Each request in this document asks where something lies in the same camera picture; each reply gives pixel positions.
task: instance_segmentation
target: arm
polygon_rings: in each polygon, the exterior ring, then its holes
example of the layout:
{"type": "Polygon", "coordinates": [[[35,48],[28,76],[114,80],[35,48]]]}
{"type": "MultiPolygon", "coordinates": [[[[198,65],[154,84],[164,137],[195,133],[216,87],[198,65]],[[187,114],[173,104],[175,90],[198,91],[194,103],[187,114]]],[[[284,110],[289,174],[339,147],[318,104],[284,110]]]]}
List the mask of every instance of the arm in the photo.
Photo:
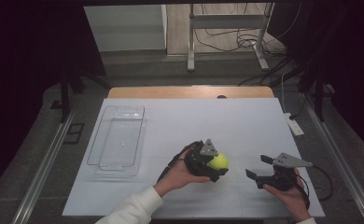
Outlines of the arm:
{"type": "MultiPolygon", "coordinates": [[[[302,187],[302,182],[299,178],[298,184],[302,187]]],[[[315,224],[315,220],[307,211],[304,199],[297,189],[293,188],[287,191],[281,191],[269,185],[264,185],[263,187],[284,204],[297,224],[315,224]]]]}
{"type": "Polygon", "coordinates": [[[189,183],[203,183],[210,181],[207,176],[191,175],[186,168],[183,153],[168,173],[156,183],[138,194],[129,196],[110,215],[101,218],[96,224],[146,224],[151,220],[153,212],[163,204],[162,197],[174,189],[181,189],[189,183]]]}

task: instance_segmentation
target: gray carpet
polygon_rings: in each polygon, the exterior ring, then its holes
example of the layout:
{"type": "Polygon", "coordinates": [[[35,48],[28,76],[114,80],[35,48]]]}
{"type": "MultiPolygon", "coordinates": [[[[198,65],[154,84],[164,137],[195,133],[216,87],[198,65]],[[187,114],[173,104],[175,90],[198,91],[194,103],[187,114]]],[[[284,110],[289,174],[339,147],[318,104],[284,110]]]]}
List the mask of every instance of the gray carpet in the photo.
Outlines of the gray carpet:
{"type": "MultiPolygon", "coordinates": [[[[270,58],[270,66],[275,66],[279,58],[270,58]]],[[[277,72],[272,78],[282,76],[293,63],[277,72]]],[[[107,77],[101,79],[112,86],[189,86],[189,85],[232,85],[263,75],[253,55],[235,56],[199,56],[196,71],[189,73],[187,63],[177,58],[167,58],[161,62],[130,60],[128,63],[106,63],[107,77]]],[[[75,181],[77,170],[91,136],[93,125],[107,96],[108,90],[98,83],[82,78],[86,90],[82,94],[73,94],[78,99],[76,114],[72,123],[84,123],[83,132],[77,144],[63,144],[42,189],[28,223],[94,223],[98,217],[62,217],[64,204],[75,181]]],[[[259,79],[245,84],[258,83],[259,79]]],[[[326,217],[317,223],[364,223],[355,199],[345,185],[339,170],[329,155],[318,129],[315,127],[303,101],[296,90],[299,77],[273,88],[274,94],[285,106],[286,112],[299,114],[296,121],[305,132],[296,137],[296,144],[304,159],[324,169],[331,177],[334,192],[330,199],[322,202],[326,217]]],[[[50,109],[55,100],[60,101],[60,87],[49,88],[44,95],[44,104],[34,126],[24,143],[0,179],[0,224],[10,223],[24,197],[25,191],[34,178],[38,165],[46,154],[49,145],[60,126],[61,110],[50,109]]],[[[353,172],[364,188],[364,144],[340,117],[328,98],[324,100],[324,118],[333,138],[343,150],[353,172]]],[[[73,134],[67,135],[66,142],[76,140],[73,134]]],[[[328,195],[328,180],[315,169],[309,169],[319,198],[328,195]]],[[[284,220],[266,220],[265,223],[285,223],[284,220]]]]}

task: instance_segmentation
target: white sleeve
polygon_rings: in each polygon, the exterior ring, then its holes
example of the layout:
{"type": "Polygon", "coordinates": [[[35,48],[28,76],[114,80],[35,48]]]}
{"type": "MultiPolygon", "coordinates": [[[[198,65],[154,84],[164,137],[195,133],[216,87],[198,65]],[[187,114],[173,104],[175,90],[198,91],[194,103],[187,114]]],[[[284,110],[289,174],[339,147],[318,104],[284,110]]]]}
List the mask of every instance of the white sleeve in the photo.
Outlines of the white sleeve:
{"type": "Polygon", "coordinates": [[[304,221],[298,222],[296,224],[316,224],[316,222],[313,217],[310,217],[310,218],[305,219],[304,221]]]}
{"type": "Polygon", "coordinates": [[[130,195],[111,214],[96,224],[148,224],[153,212],[163,204],[162,198],[149,187],[138,194],[130,195]]]}

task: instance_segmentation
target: metal stand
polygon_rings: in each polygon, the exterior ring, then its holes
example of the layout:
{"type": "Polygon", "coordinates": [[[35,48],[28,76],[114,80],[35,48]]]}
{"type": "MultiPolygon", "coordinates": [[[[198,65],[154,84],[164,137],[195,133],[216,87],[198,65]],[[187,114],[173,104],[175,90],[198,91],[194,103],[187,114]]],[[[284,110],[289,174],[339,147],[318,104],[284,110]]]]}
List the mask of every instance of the metal stand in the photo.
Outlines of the metal stand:
{"type": "Polygon", "coordinates": [[[74,93],[84,92],[84,84],[80,79],[80,76],[84,76],[91,81],[98,83],[99,85],[105,87],[107,90],[112,89],[112,85],[101,80],[98,76],[91,75],[80,67],[75,67],[73,69],[64,70],[61,73],[61,96],[62,96],[62,110],[63,116],[61,118],[61,123],[64,123],[69,115],[69,90],[68,86],[71,87],[74,93]]]}
{"type": "Polygon", "coordinates": [[[193,4],[190,4],[189,14],[189,51],[188,71],[194,71],[194,29],[260,29],[256,44],[253,46],[260,67],[269,71],[269,65],[262,54],[261,42],[266,33],[272,12],[273,3],[269,3],[264,15],[194,15],[193,4]]]}

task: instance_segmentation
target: power strip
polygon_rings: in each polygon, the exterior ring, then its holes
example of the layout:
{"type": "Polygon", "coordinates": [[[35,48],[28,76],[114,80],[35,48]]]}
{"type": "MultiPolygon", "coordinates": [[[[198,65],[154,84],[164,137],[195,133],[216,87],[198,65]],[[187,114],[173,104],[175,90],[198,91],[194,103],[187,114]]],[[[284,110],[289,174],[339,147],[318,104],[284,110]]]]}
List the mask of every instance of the power strip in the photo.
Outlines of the power strip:
{"type": "Polygon", "coordinates": [[[289,125],[290,131],[293,133],[294,136],[303,135],[304,132],[299,126],[298,122],[294,119],[290,119],[290,113],[285,113],[285,120],[287,121],[287,125],[289,125]]]}

